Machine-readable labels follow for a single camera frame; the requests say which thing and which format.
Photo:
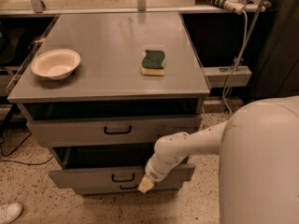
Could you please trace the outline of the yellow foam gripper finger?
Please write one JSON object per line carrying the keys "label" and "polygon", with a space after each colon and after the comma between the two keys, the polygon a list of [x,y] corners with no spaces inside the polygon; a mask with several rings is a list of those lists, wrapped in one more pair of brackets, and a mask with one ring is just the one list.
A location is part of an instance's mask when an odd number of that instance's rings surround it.
{"label": "yellow foam gripper finger", "polygon": [[138,186],[138,190],[141,191],[142,193],[146,193],[153,187],[154,187],[154,182],[147,175],[144,175]]}

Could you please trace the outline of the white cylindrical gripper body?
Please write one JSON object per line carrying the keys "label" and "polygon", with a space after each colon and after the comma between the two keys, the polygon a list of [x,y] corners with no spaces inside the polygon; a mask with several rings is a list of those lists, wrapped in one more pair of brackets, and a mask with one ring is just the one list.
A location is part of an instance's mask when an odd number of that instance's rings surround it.
{"label": "white cylindrical gripper body", "polygon": [[152,182],[161,182],[177,165],[178,161],[175,158],[159,157],[153,154],[146,165],[146,175]]}

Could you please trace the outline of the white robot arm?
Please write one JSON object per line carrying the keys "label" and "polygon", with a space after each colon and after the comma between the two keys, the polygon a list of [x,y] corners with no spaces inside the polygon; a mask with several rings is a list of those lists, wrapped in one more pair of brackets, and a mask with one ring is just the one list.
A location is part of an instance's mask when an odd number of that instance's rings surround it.
{"label": "white robot arm", "polygon": [[299,224],[299,97],[238,109],[196,133],[157,140],[139,185],[163,181],[189,155],[219,154],[220,224]]}

